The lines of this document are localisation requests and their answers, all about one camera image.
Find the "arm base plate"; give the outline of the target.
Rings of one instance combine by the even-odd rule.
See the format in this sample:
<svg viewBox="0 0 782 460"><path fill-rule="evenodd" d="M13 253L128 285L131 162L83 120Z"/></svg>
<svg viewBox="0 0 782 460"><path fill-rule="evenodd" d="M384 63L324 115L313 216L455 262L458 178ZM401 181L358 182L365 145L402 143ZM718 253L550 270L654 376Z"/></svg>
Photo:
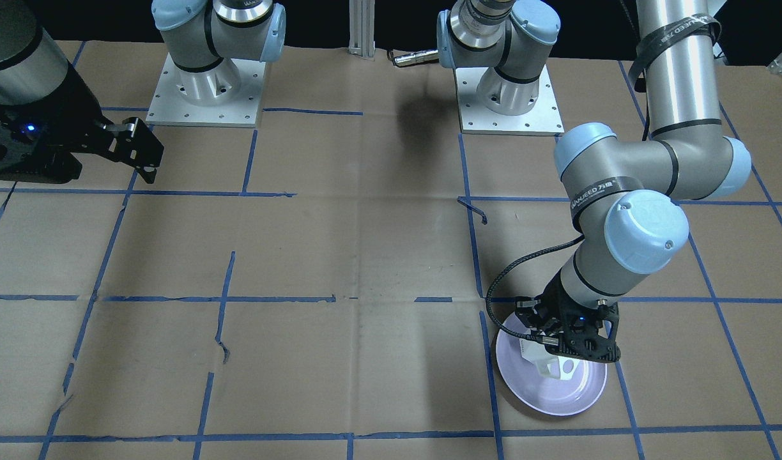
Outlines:
<svg viewBox="0 0 782 460"><path fill-rule="evenodd" d="M461 133L554 136L565 131L551 76L516 84L493 68L454 70Z"/></svg>
<svg viewBox="0 0 782 460"><path fill-rule="evenodd" d="M225 59L190 73L166 57L146 122L180 127L255 128L263 107L266 62Z"/></svg>

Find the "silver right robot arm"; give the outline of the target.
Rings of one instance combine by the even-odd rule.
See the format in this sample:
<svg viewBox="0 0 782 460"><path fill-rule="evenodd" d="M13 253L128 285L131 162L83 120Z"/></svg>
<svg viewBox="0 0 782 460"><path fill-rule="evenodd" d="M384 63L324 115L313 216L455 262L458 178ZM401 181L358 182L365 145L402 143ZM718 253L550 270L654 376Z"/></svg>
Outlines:
<svg viewBox="0 0 782 460"><path fill-rule="evenodd" d="M286 9L274 1L154 1L151 15L186 102L218 105L240 91L234 60L274 62ZM128 165L154 183L164 146L140 118L114 123L23 1L0 1L0 181L77 180L77 153Z"/></svg>

